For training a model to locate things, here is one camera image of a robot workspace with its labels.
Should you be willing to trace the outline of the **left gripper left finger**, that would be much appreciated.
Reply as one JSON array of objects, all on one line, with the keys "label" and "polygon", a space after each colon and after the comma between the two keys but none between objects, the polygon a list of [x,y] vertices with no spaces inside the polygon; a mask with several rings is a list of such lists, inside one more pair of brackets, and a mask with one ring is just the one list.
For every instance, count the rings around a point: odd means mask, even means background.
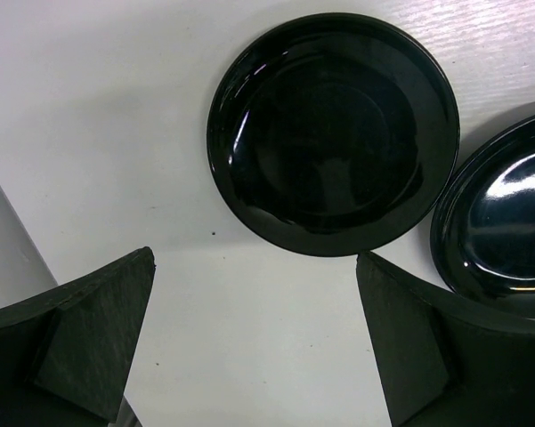
[{"label": "left gripper left finger", "polygon": [[155,277],[145,246],[0,309],[0,426],[109,426]]}]

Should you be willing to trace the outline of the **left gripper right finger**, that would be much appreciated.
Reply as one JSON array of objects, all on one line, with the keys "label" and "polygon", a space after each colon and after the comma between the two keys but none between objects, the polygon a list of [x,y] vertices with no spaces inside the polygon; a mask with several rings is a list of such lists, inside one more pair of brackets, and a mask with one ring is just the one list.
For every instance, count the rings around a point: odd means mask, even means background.
[{"label": "left gripper right finger", "polygon": [[356,277],[394,426],[535,426],[535,321],[359,254]]}]

